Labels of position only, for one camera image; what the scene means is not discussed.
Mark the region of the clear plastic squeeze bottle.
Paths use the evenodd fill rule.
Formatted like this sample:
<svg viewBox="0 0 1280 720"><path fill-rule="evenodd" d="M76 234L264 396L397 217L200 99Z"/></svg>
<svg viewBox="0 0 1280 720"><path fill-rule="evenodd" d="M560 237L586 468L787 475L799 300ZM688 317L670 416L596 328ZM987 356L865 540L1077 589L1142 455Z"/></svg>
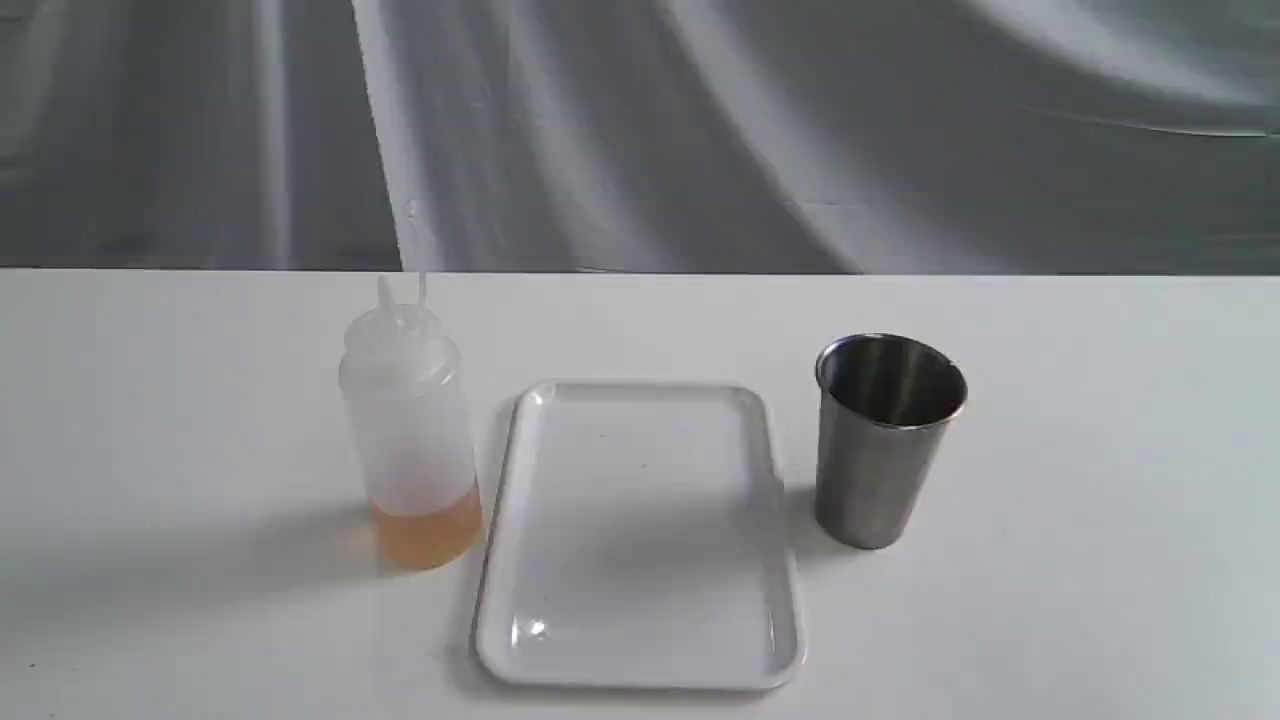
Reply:
<svg viewBox="0 0 1280 720"><path fill-rule="evenodd" d="M393 284L378 275L372 306L347 325L337 377L378 547L419 571L466 553L484 514L460 347L428 306L425 273L411 302Z"/></svg>

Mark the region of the stainless steel cup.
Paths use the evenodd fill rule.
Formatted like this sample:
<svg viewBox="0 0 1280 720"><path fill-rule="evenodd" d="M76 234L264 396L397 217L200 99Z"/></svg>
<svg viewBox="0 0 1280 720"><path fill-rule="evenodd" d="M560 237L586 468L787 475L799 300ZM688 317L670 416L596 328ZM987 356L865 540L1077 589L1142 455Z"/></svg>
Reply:
<svg viewBox="0 0 1280 720"><path fill-rule="evenodd" d="M817 523L841 544L887 548L906 530L945 432L966 405L966 378L929 345L864 333L824 347L815 382Z"/></svg>

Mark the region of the white plastic tray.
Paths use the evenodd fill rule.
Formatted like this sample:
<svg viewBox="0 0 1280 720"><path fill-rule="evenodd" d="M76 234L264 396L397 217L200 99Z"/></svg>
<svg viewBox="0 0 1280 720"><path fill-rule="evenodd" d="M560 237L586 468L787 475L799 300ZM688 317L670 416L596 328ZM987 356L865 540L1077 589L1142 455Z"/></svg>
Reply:
<svg viewBox="0 0 1280 720"><path fill-rule="evenodd" d="M511 685L768 692L806 655L768 414L740 386L515 402L474 648Z"/></svg>

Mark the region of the grey backdrop cloth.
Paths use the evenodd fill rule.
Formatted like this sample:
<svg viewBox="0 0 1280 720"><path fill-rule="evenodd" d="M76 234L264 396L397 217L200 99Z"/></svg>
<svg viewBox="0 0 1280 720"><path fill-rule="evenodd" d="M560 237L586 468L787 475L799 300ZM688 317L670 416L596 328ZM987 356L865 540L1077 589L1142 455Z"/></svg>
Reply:
<svg viewBox="0 0 1280 720"><path fill-rule="evenodd" d="M1275 1L5 1L3 264L1277 273Z"/></svg>

